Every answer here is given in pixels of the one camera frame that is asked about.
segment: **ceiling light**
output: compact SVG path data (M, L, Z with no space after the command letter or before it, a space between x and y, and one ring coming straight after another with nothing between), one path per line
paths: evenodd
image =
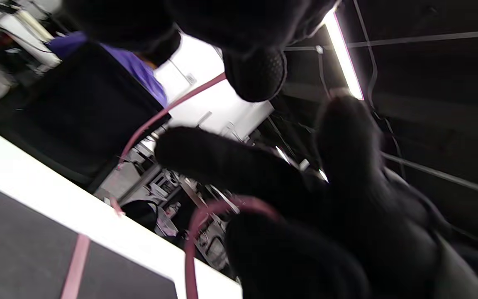
M323 178L326 182L329 182L329 181L328 181L328 177L326 176L326 174L324 174L324 172L323 172L321 169L319 169L318 172L320 172L320 175L322 176L322 178Z
M346 47L346 42L340 31L340 26L337 21L337 16L334 13L334 10L329 11L324 17L323 23L328 29L329 39L332 41L333 49L337 55L337 59L342 68L344 78L348 85L349 92L353 97L358 98L359 100L363 99L363 93L361 87L359 86L359 81L357 80L357 75L353 69L353 64L351 64L351 59L349 58L348 49Z
M279 155L285 160L285 162L290 164L289 159L287 159L287 156L285 155L285 153L283 151L281 151L279 149L279 147L277 147L277 146L276 146L276 149L278 150Z

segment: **gloved hand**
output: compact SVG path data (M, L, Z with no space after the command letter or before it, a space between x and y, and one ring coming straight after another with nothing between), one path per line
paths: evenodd
M283 159L199 129L170 129L155 154L203 184L262 199L286 219L239 214L226 249L244 298L428 298L448 224L385 169L380 132L364 102L334 98L315 149L329 183Z

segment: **pink cable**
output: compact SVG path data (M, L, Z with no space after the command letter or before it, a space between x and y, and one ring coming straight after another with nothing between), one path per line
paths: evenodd
M129 142L123 149L121 157L119 159L119 163L123 163L123 157L125 157L131 148L134 146L136 140L143 134L145 130L147 130L154 122L162 118L165 114L167 114L172 108L182 104L186 100L190 99L191 97L205 91L206 89L210 88L213 85L216 85L220 81L226 79L224 73L216 76L215 78L209 80L208 82L202 84L201 86L195 88L194 90L187 93L185 96L176 100L170 106L164 108L158 114L154 115L151 119L149 119L146 123L144 123L137 131L135 131L134 135L130 138ZM121 210L118 202L115 199L110 199L110 204L112 208L116 211L117 215L122 216L124 213ZM86 263L86 258L88 256L88 249L90 246L90 239L86 235L79 234L78 239L76 241L75 250L73 252L73 258L71 260L70 268L68 271L68 275L66 276L66 282L64 284L64 288L62 289L61 299L76 299L78 296L78 289L80 288L80 282L82 281L82 273L84 271L84 266Z
M255 198L255 197L236 197L230 199L239 210L243 212L254 212L264 214L269 219L278 221L280 216L274 208L267 203ZM219 214L232 210L225 201L216 201L209 206L197 208L191 216L189 224L188 240L184 246L185 252L185 291L187 299L198 299L199 293L197 290L197 278L195 275L195 238L198 237L200 227L207 221L208 215L211 213Z
M163 110L161 110L160 112L158 112L158 114L154 115L151 119L149 119L146 123L144 123L143 125L141 125L141 127L139 127L139 129L137 131L135 131L134 135L132 135L132 137L130 138L129 142L127 143L127 145L125 146L125 149L123 149L123 152L121 153L121 158L119 159L119 163L122 163L123 162L123 157L125 157L130 149L134 146L136 140L138 140L138 138L141 136L141 134L143 134L143 132L145 130L147 130L154 122L156 122L157 120L159 120L160 118L162 118L165 114L167 114L169 112L169 110L171 110L172 108L175 108L176 106L182 104L183 102L185 102L186 100L190 99L191 97L205 91L206 89L210 88L211 86L213 85L216 85L217 83L219 83L220 81L226 79L226 75L224 73L216 76L215 78L209 80L208 82L200 85L199 87L195 88L194 90L188 92L188 94L186 94L185 96L179 98L178 100L176 100L173 104L170 104L169 106L167 106L166 108L164 108Z
M82 281L82 273L84 272L84 266L86 264L86 258L88 257L89 247L90 239L86 235L79 234L60 299L77 298L80 282Z

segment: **wire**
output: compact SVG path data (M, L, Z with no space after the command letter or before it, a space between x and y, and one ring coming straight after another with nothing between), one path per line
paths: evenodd
M368 103L370 104L370 107L372 108L373 115L378 120L384 121L385 124L387 125L388 131L390 132L392 140L394 141L394 145L396 146L397 155L398 155L398 157L400 157L400 159L403 159L402 150L400 148L400 145L398 144L398 140L396 140L396 137L395 137L394 132L392 130L392 126L390 125L390 121L388 121L388 119L386 119L386 118L379 117L379 115L376 112L376 108L373 104L372 93L373 93L373 89L376 85L377 75L378 75L377 62L376 62L376 57L374 56L373 51L372 51L372 46L370 45L370 37L368 36L368 31L366 30L366 26L364 24L364 19L363 19L363 16L361 14L361 9L359 8L359 4L358 4L357 0L353 0L353 4L355 5L355 10L357 11L357 16L359 17L359 23L361 24L361 29L362 29L363 34L364 34L364 39L366 40L368 53L370 54L370 60L372 61L372 76L370 77L370 82L368 83L368 90L367 90L367 93L366 93L366 98L368 99ZM405 166L402 163L399 163L399 164L400 164L400 172L401 172L402 178L404 180L406 180L407 178L406 178L406 175L405 175Z
M125 157L131 148L135 145L136 141L138 138L141 136L141 134L144 133L153 123L155 123L157 120L165 116L171 109L175 108L176 106L182 104L186 100L189 100L191 97L197 95L198 93L201 93L205 91L206 89L210 88L213 85L216 85L217 83L221 82L222 80L226 79L226 75L224 73L219 74L215 78L209 80L208 82L200 85L199 87L195 88L194 90L190 91L186 95L182 96L178 100L176 100L174 103L170 104L169 106L163 108L160 112L158 112L156 115L151 117L146 123L141 125L137 131L134 132L134 135L130 138L130 140L127 142L127 145L123 149L121 153L121 157Z
M424 35L424 36L415 36L415 37L401 37L401 38L392 38L392 39L379 39L371 40L370 42L349 42L346 44L348 49L354 48L363 48L377 46L387 46L387 45L399 45L399 44L409 44L412 42L440 42L443 40L457 40L457 39L469 39L469 38L478 38L478 32L458 32L452 34L436 34L436 35ZM326 50L333 49L332 46L323 46ZM315 51L316 47L313 46L292 46L286 47L284 51Z
M318 74L320 76L320 81L322 81L322 87L328 96L328 99L331 98L329 95L328 87L326 85L326 79L324 78L324 61L322 60L322 53L318 52Z
M6 28L3 28L3 27L0 26L0 31L5 32L6 34L9 34L9 35L13 36L13 37L15 37L15 38L21 40L22 42L25 42L27 45L29 45L30 47L32 47L32 48L35 49L35 50L41 51L41 52L43 52L43 53L53 54L53 52L51 52L51 51L45 51L45 50L42 50L42 49L38 48L37 46L31 44L28 40L25 40L25 39L22 38L21 36L17 36L16 34L14 34L13 32L10 32L10 31L9 31L8 29L6 29Z
M255 197L236 196L230 199L231 202L243 212L263 214L273 221L278 221L280 216L274 208L264 201ZM224 201L216 201L197 208L191 217L189 224L189 237L184 245L185 252L185 289L187 299L198 299L197 278L195 276L195 239L199 234L201 226L207 221L207 215L229 212L232 207Z

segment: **black office chair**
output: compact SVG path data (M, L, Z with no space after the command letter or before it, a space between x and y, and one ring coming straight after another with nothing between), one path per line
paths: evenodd
M90 193L114 169L138 127L163 109L91 42L26 92L15 92L0 100L0 135ZM148 133L170 118L154 123Z

